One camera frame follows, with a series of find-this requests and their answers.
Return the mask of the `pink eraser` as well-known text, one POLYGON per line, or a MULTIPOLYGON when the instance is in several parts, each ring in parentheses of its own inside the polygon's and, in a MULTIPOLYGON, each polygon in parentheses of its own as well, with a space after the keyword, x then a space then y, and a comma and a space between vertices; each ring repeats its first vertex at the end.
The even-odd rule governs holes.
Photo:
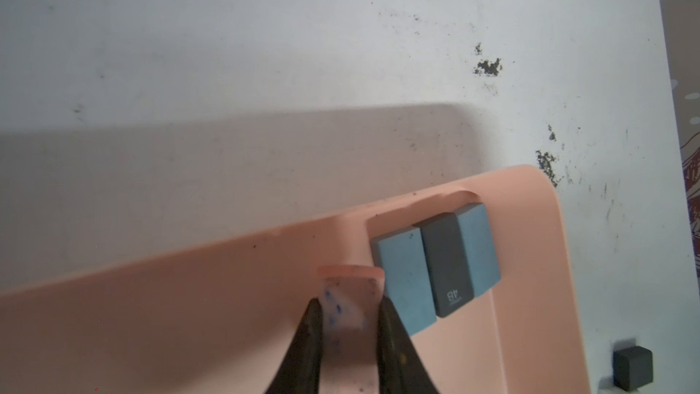
POLYGON ((377 329, 385 273, 375 266, 322 266, 321 393, 377 393, 377 329))

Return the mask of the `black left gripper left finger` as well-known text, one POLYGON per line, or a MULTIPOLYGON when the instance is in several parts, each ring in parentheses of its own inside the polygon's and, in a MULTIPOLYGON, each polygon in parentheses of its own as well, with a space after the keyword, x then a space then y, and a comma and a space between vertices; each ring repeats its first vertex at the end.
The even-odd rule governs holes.
POLYGON ((317 394, 323 358, 324 313, 312 298, 266 394, 317 394))

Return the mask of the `pink plastic storage tray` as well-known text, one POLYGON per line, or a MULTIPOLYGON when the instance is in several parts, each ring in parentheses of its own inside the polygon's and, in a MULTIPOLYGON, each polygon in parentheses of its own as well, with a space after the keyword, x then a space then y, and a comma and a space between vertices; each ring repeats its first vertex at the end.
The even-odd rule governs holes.
POLYGON ((414 342, 443 393, 587 393, 561 208, 523 165, 4 295, 5 393, 262 393, 324 264, 485 204, 501 281, 414 342))

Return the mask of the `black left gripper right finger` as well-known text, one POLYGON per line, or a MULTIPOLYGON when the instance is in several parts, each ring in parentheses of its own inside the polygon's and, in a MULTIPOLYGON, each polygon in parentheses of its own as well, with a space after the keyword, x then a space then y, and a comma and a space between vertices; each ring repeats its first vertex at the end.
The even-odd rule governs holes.
POLYGON ((438 392, 389 297, 382 297, 377 322, 377 371, 382 394, 438 392))

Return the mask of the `teal eraser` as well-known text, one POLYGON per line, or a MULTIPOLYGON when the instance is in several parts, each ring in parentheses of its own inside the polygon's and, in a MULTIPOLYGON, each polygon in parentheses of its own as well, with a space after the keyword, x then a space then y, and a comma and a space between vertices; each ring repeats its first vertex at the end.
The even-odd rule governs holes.
POLYGON ((371 240, 375 266, 385 272, 385 295, 413 336, 437 321, 423 239, 407 227, 371 240))
POLYGON ((455 211, 470 274, 474 297, 481 297, 501 280, 501 269, 490 227, 487 207, 482 202, 455 211))

